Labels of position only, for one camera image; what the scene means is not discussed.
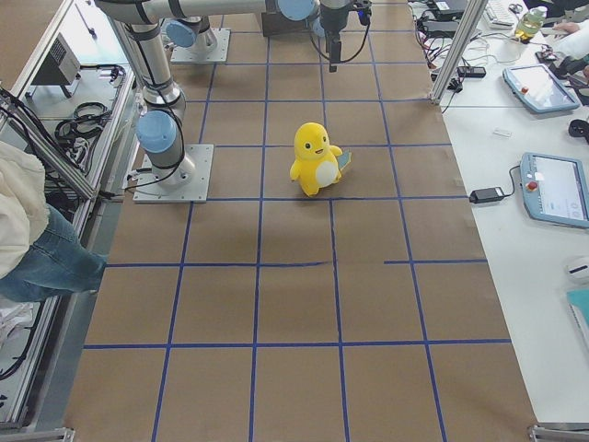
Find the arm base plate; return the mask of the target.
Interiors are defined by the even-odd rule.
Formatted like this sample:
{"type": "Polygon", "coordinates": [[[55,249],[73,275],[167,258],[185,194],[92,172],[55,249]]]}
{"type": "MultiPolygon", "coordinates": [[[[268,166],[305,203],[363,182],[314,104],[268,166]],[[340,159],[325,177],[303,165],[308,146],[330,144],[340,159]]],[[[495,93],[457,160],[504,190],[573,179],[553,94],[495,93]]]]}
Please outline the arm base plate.
{"type": "Polygon", "coordinates": [[[138,204],[205,203],[213,164],[214,146],[191,144],[179,168],[164,180],[168,172],[154,168],[147,154],[142,167],[149,171],[138,177],[133,201],[138,204]]]}
{"type": "Polygon", "coordinates": [[[196,34],[193,31],[176,32],[169,37],[173,43],[173,64],[225,63],[228,55],[230,29],[208,29],[196,34]]]}

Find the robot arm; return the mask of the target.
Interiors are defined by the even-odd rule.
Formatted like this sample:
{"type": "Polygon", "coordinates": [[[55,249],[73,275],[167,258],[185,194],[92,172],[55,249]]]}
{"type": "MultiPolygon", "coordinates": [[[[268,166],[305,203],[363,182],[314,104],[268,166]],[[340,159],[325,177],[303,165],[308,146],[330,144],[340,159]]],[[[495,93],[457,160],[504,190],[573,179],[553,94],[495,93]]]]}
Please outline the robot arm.
{"type": "Polygon", "coordinates": [[[98,8],[123,28],[132,69],[142,78],[146,113],[140,116],[136,136],[151,162],[154,179],[149,191],[169,196],[183,192],[196,176],[197,165],[184,141],[182,119],[185,94],[171,74],[161,37],[161,21],[179,25],[196,36],[210,15],[268,13],[275,1],[97,1],[98,8]]]}
{"type": "Polygon", "coordinates": [[[171,19],[165,26],[167,38],[176,46],[193,52],[212,52],[218,46],[208,16],[171,19]]]}

